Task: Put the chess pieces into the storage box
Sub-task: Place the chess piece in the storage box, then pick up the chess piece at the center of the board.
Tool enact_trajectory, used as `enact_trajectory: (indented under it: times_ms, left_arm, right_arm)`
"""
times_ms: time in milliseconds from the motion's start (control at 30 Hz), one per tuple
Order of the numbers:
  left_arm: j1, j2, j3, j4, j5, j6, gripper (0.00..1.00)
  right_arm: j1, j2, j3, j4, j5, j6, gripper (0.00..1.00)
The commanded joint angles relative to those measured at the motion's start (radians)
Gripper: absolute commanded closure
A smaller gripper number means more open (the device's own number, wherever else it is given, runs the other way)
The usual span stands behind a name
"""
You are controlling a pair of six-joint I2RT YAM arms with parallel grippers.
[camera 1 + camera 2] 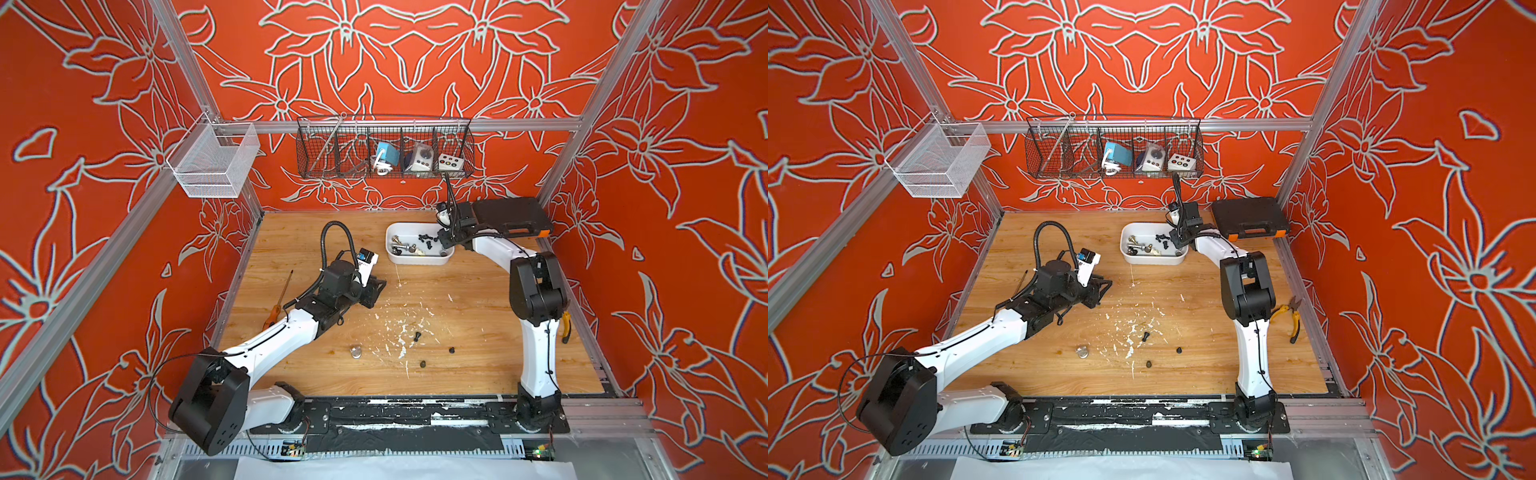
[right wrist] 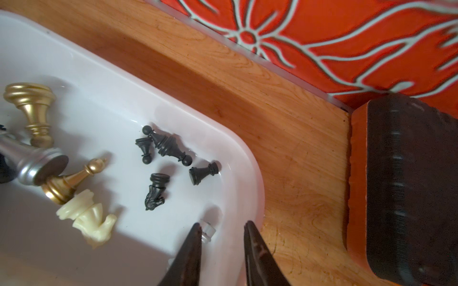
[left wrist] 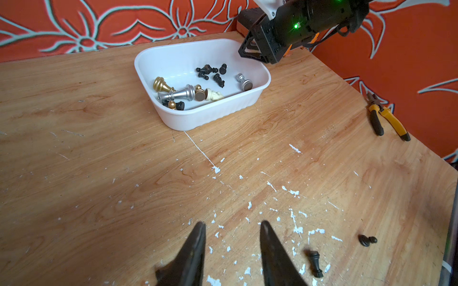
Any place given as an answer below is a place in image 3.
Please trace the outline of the black pawn bottom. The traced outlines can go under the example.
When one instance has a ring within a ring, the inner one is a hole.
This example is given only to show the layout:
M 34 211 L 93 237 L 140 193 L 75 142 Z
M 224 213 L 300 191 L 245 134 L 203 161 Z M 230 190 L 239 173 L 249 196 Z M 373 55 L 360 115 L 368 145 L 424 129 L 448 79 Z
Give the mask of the black pawn bottom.
M 378 239 L 376 237 L 367 237 L 365 235 L 360 234 L 358 236 L 359 242 L 364 247 L 369 247 L 371 244 L 376 244 Z

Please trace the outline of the black chess king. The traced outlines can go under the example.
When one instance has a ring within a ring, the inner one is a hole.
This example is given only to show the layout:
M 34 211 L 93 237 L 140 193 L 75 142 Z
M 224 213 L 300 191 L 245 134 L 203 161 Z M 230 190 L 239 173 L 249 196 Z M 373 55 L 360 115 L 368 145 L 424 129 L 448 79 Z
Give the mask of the black chess king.
M 204 80 L 209 80 L 209 75 L 211 73 L 218 73 L 219 70 L 217 68 L 211 67 L 209 64 L 204 65 L 203 67 L 197 67 L 196 72 L 198 73 L 198 77 L 203 78 Z

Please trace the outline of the black pawn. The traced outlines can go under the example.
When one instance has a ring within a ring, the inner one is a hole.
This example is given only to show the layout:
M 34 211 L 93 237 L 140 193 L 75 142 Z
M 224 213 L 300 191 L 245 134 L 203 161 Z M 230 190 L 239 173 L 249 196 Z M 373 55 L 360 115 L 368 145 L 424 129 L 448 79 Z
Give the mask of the black pawn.
M 308 257 L 311 263 L 312 274 L 316 278 L 323 278 L 323 271 L 320 269 L 320 254 L 318 251 L 310 250 Z
M 371 244 L 376 244 L 378 239 L 376 237 L 367 237 L 365 235 L 360 234 L 358 236 L 359 242 L 364 247 L 369 247 Z

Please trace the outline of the gold pawn chess piece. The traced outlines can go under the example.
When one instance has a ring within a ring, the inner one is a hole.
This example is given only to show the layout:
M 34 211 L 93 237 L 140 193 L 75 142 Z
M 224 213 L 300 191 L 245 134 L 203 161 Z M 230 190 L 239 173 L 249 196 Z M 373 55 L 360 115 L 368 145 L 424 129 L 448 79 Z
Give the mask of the gold pawn chess piece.
M 206 100 L 206 97 L 206 91 L 200 85 L 196 85 L 194 90 L 194 99 L 201 102 Z

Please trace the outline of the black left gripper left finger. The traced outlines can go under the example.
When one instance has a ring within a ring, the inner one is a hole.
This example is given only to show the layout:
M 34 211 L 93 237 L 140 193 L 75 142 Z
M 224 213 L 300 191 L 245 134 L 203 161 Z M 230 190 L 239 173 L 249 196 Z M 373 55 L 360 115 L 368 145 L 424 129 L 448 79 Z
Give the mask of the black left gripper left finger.
M 156 269 L 157 286 L 201 286 L 206 247 L 206 225 L 198 222 L 175 259 Z

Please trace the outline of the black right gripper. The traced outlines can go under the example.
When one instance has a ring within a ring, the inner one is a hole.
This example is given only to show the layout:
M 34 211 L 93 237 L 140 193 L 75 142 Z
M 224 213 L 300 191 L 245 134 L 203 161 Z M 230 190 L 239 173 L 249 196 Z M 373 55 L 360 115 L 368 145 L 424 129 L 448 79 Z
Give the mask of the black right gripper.
M 256 1 L 263 15 L 250 27 L 250 58 L 276 64 L 294 45 L 314 48 L 356 32 L 369 14 L 363 0 Z

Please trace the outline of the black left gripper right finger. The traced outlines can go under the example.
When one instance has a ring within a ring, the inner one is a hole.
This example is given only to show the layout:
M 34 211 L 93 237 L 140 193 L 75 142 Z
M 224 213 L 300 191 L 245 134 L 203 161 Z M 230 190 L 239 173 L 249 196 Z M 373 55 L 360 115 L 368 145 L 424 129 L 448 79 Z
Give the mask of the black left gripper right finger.
M 269 221 L 260 226 L 260 248 L 265 286 L 306 286 Z

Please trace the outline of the silver chess piece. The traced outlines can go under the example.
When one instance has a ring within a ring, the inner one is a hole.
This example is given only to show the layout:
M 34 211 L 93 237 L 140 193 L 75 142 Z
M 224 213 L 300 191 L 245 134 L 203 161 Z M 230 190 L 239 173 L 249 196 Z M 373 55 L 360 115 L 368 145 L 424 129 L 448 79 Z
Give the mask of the silver chess piece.
M 195 88 L 188 84 L 185 88 L 178 91 L 159 92 L 157 93 L 157 99 L 161 102 L 176 100 L 193 101 L 195 99 Z
M 240 87 L 243 92 L 249 91 L 253 88 L 253 82 L 250 79 L 245 78 L 242 73 L 237 74 L 235 78 L 236 81 L 240 83 Z

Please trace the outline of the cream chess piece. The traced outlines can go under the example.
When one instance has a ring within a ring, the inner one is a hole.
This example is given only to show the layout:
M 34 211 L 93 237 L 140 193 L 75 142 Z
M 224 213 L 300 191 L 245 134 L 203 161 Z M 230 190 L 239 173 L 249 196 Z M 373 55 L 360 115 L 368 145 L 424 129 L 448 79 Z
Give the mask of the cream chess piece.
M 213 91 L 212 89 L 205 89 L 206 101 L 219 101 L 224 99 L 221 92 Z

